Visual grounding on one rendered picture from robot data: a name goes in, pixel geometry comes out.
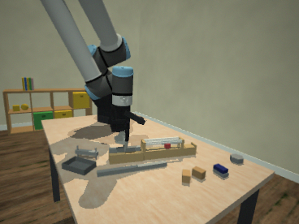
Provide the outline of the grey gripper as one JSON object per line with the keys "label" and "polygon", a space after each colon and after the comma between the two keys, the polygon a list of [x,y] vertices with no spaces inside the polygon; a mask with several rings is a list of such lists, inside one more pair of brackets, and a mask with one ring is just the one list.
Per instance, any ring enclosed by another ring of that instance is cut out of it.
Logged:
{"label": "grey gripper", "polygon": [[125,116],[124,112],[126,109],[130,109],[130,106],[110,105],[110,108],[112,108],[110,112],[111,132],[119,133],[117,136],[115,136],[115,143],[122,144],[124,146],[124,152],[126,152],[129,141],[130,118]]}

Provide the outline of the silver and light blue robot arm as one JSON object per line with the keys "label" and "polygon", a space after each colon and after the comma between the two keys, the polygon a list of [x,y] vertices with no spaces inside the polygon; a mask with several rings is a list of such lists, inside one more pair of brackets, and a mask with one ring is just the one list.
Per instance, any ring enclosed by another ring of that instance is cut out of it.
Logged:
{"label": "silver and light blue robot arm", "polygon": [[125,38],[116,33],[103,0],[78,1],[100,40],[98,47],[86,45],[64,0],[41,0],[41,3],[83,76],[87,94],[97,100],[112,93],[113,105],[132,105],[133,68],[108,70],[131,58]]}

